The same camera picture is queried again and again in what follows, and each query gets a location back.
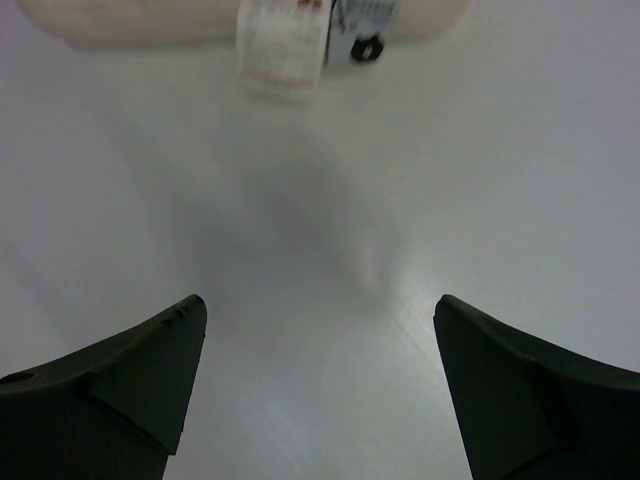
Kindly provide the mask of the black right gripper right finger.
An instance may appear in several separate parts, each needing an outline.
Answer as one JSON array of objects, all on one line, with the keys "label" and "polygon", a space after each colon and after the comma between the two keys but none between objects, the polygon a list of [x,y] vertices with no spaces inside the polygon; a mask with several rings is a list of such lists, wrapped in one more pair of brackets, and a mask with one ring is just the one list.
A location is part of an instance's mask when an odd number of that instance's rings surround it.
[{"label": "black right gripper right finger", "polygon": [[436,340],[475,479],[636,479],[639,375],[443,296]]}]

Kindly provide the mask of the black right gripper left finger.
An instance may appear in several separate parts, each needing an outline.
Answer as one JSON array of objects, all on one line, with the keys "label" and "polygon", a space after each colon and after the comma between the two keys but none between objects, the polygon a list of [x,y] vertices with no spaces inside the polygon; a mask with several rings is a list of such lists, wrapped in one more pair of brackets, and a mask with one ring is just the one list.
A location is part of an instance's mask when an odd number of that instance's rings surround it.
[{"label": "black right gripper left finger", "polygon": [[190,295],[119,334],[1,379],[4,479],[161,479],[206,336]]}]

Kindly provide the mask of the cream pillow with bear print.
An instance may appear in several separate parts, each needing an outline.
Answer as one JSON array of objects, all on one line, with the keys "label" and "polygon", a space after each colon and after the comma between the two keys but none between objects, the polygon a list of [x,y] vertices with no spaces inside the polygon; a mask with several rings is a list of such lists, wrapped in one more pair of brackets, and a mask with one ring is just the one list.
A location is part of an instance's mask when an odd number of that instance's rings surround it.
[{"label": "cream pillow with bear print", "polygon": [[[451,27],[466,1],[328,1],[334,25],[380,20],[396,38],[433,38]],[[47,34],[98,48],[176,45],[229,39],[236,33],[239,1],[18,1],[17,7]]]}]

